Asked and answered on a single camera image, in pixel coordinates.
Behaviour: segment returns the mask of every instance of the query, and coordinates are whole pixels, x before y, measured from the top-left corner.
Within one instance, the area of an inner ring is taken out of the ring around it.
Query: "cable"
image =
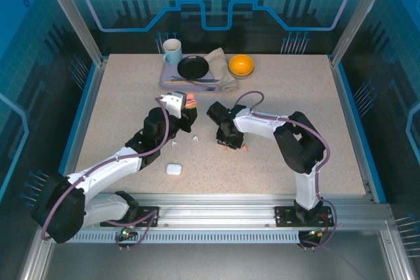
[[[327,215],[326,214],[320,214],[320,217],[325,222],[325,232],[328,232],[328,217],[327,217]]]
[[[262,92],[260,92],[260,91],[249,91],[249,92],[246,92],[246,93],[242,94],[242,95],[241,95],[241,96],[240,96],[240,97],[236,100],[234,107],[238,105],[239,101],[240,101],[240,100],[241,100],[244,96],[247,96],[248,94],[253,94],[253,93],[255,93],[255,94],[260,94],[260,95],[261,95],[261,100],[259,100],[257,103],[255,103],[254,105],[252,105],[252,106],[249,108],[249,111],[250,111],[250,112],[252,112],[252,111],[254,110],[254,108],[256,108],[258,105],[260,105],[260,104],[263,102],[263,100],[265,99],[264,94],[263,94]]]
[[[316,243],[311,242],[311,241],[303,241],[303,243],[308,243],[309,245],[312,245],[315,248],[319,247]],[[347,258],[345,258],[339,251],[332,250],[332,249],[330,249],[330,248],[328,248],[326,246],[324,247],[324,249],[327,250],[328,252],[331,252],[331,253],[337,255],[342,260],[344,260],[364,280],[369,280],[368,277],[366,277],[350,260],[348,260]]]
[[[260,113],[254,113],[253,112],[253,109],[256,108],[259,104],[261,104],[263,102],[263,100],[264,100],[264,94],[262,92],[260,92],[260,91],[249,91],[247,93],[244,93],[243,95],[241,95],[236,100],[235,106],[238,105],[238,102],[244,96],[246,96],[248,94],[251,94],[251,93],[257,93],[257,94],[260,94],[261,95],[261,100],[250,107],[250,112],[251,112],[251,115],[252,116],[258,117],[258,118],[261,118],[261,119],[270,119],[272,121],[284,121],[285,123],[291,123],[293,125],[299,126],[300,128],[303,128],[304,130],[306,130],[306,131],[310,132],[311,134],[313,134],[324,145],[324,147],[325,147],[325,150],[326,150],[325,159],[322,160],[322,162],[320,164],[317,164],[315,166],[315,196],[318,198],[319,201],[326,202],[328,205],[331,206],[331,209],[332,209],[333,215],[334,215],[334,222],[335,222],[335,224],[334,224],[333,229],[331,231],[331,234],[328,236],[328,238],[322,244],[319,244],[317,246],[317,247],[323,247],[324,245],[326,245],[328,242],[331,241],[331,238],[335,234],[335,230],[337,229],[337,219],[338,219],[338,217],[337,217],[337,209],[335,208],[334,204],[330,200],[324,199],[323,197],[321,197],[321,195],[320,195],[320,187],[319,187],[319,173],[320,173],[320,169],[329,161],[329,158],[331,156],[331,150],[330,150],[327,142],[325,141],[325,139],[322,138],[322,136],[319,133],[317,133],[316,130],[314,130],[314,129],[312,129],[312,128],[310,128],[310,127],[308,127],[308,126],[306,126],[306,125],[304,125],[304,124],[302,124],[302,123],[300,123],[298,121],[294,121],[292,119],[288,119],[288,118],[280,117],[280,116],[268,116],[268,115],[262,115]]]
[[[41,238],[44,241],[48,241],[51,237],[47,237],[45,235],[45,233],[47,232],[47,228],[48,225],[51,222],[51,219],[54,216],[54,213],[57,211],[57,208],[61,205],[61,203],[63,202],[63,200],[67,197],[67,195],[77,186],[79,185],[81,182],[83,182],[87,177],[89,177],[94,171],[96,171],[97,169],[103,167],[104,165],[107,165],[111,162],[119,161],[119,160],[124,160],[124,159],[130,159],[132,157],[146,157],[147,155],[153,154],[157,151],[159,151],[166,143],[166,140],[168,139],[168,135],[169,135],[169,118],[168,118],[168,114],[166,112],[165,106],[163,105],[162,102],[160,102],[161,98],[155,98],[155,101],[159,104],[159,106],[161,107],[162,111],[163,111],[163,116],[165,118],[165,135],[163,136],[163,140],[160,143],[160,145],[158,145],[156,148],[150,150],[149,152],[144,152],[144,153],[139,153],[139,154],[128,154],[128,155],[122,155],[121,157],[116,157],[113,159],[108,159],[105,160],[97,165],[95,165],[94,167],[92,167],[91,169],[89,169],[85,174],[81,175],[61,196],[60,198],[58,198],[58,200],[56,201],[56,203],[54,204],[54,206],[52,206],[52,209],[50,211],[50,213],[48,214],[47,219],[44,222],[44,225],[42,227],[42,232],[41,232]]]
[[[106,221],[107,223],[109,223],[109,224],[113,224],[113,225],[115,225],[115,226],[121,226],[121,227],[125,227],[125,226],[135,226],[136,224],[139,224],[139,223],[141,223],[141,222],[143,222],[143,221],[145,221],[145,220],[147,220],[147,219],[149,219],[150,217],[152,217],[151,219],[150,219],[150,222],[149,222],[149,224],[147,225],[147,228],[146,228],[146,231],[144,231],[144,233],[143,233],[143,235],[142,235],[142,237],[134,244],[134,245],[131,245],[131,246],[127,246],[127,250],[130,250],[130,249],[133,249],[133,248],[135,248],[135,247],[137,247],[137,246],[139,246],[142,242],[143,242],[143,240],[144,240],[144,238],[146,237],[146,234],[147,234],[147,232],[149,232],[149,229],[150,229],[150,227],[152,226],[152,224],[153,224],[153,220],[154,220],[154,218],[155,218],[155,215],[157,214],[158,212],[156,211],[156,210],[153,210],[151,213],[149,213],[147,216],[144,216],[143,218],[141,218],[141,219],[139,219],[139,220],[137,220],[137,221],[135,221],[135,222],[132,222],[132,223],[129,223],[129,224],[120,224],[120,223],[117,223],[117,222],[114,222],[114,221]],[[119,241],[118,241],[118,239],[119,239],[119,237],[121,236],[121,234],[120,235],[118,235],[117,236],[117,238],[115,239],[115,245],[117,245],[118,247],[119,247],[119,249],[121,250],[121,246],[119,246]]]

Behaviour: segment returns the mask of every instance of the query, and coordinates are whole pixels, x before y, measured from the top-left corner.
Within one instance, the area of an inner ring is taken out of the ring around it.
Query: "orange object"
[[[236,79],[244,79],[254,70],[254,61],[248,55],[235,55],[229,61],[229,70]]]

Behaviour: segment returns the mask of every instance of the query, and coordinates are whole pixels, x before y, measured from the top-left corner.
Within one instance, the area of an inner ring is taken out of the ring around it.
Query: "knife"
[[[185,79],[185,78],[181,78],[181,77],[175,77],[175,76],[171,76],[172,79],[171,81],[196,81],[196,82],[200,82],[200,83],[216,83],[219,82],[219,80],[216,79]]]

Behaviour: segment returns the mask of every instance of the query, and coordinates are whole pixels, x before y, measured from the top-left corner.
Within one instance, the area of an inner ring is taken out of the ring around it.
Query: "white mug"
[[[178,39],[167,39],[163,42],[163,61],[177,65],[182,59],[181,42]]]

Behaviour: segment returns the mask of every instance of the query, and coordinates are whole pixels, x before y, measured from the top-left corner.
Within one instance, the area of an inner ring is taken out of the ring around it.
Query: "table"
[[[275,142],[246,134],[249,153],[217,145],[217,126],[205,114],[219,101],[226,107],[249,90],[266,99],[257,108],[264,113],[303,112],[331,147],[331,160],[320,174],[325,194],[364,195],[343,110],[326,55],[251,55],[255,71],[234,92],[198,92],[198,118],[191,134],[178,132],[161,157],[140,172],[109,186],[105,192],[128,193],[276,193],[294,194],[295,177]],[[154,98],[168,92],[159,87],[163,62],[159,54],[111,54],[102,78],[76,170],[115,153],[142,128]],[[241,104],[251,106],[258,95]],[[192,140],[197,135],[198,144]],[[180,176],[165,173],[168,163],[180,163]]]

